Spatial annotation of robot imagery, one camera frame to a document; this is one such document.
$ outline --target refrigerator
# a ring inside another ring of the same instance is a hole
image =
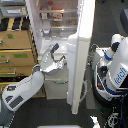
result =
[[[83,77],[93,31],[95,0],[25,0],[38,60],[51,44],[55,59],[67,58],[67,103],[78,113]]]

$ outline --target refrigerator door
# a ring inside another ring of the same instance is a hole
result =
[[[78,113],[87,56],[93,31],[95,0],[83,0],[77,32],[69,36],[67,64],[69,85],[67,103],[72,105],[72,113]]]

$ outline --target drawer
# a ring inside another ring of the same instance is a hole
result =
[[[17,82],[0,82],[0,94],[3,93],[3,90],[5,89],[5,87],[9,84],[16,84]],[[38,97],[45,97],[45,92],[43,89],[43,86],[41,87],[41,89],[32,97],[32,98],[38,98]]]
[[[35,65],[32,50],[0,50],[1,66]]]
[[[0,83],[0,94],[2,94],[4,88],[5,88],[7,85],[9,85],[9,84],[15,84],[15,83],[17,83],[17,82],[2,82],[2,83]]]
[[[44,88],[47,99],[65,99],[68,92],[68,69],[64,65],[53,76],[45,76]]]
[[[0,32],[0,49],[28,49],[31,48],[27,30]]]
[[[68,82],[56,82],[52,80],[44,81],[44,88],[47,99],[66,99],[68,92]]]
[[[30,76],[33,66],[25,67],[0,67],[0,77]]]
[[[27,15],[25,6],[0,7],[4,17],[25,17]]]

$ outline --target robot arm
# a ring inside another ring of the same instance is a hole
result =
[[[15,111],[38,92],[44,83],[44,75],[53,75],[63,68],[65,56],[54,60],[53,53],[59,48],[58,44],[51,45],[42,56],[41,63],[35,65],[32,74],[16,84],[9,84],[1,98],[0,125],[9,124]]]
[[[101,57],[99,63],[100,63],[100,68],[101,70],[107,70],[109,66],[111,65],[113,56],[121,43],[121,41],[124,39],[123,36],[119,34],[115,34],[112,36],[111,39],[111,47],[109,47],[107,50],[102,49],[104,56]]]

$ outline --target refrigerator shelf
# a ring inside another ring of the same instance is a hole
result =
[[[77,29],[77,25],[72,25],[72,26],[61,26],[61,27],[51,27],[51,30],[76,30]]]
[[[72,20],[72,19],[75,19],[77,20],[77,17],[63,17],[63,20],[62,21],[65,21],[65,20]],[[48,19],[42,19],[43,21],[44,20],[50,20],[50,21],[54,21],[54,17],[48,17]]]
[[[66,10],[39,10],[39,13],[76,13],[77,9],[66,9]]]
[[[68,38],[64,38],[64,37],[51,37],[51,40],[52,41],[60,41],[60,42],[66,42],[66,41],[68,41]]]

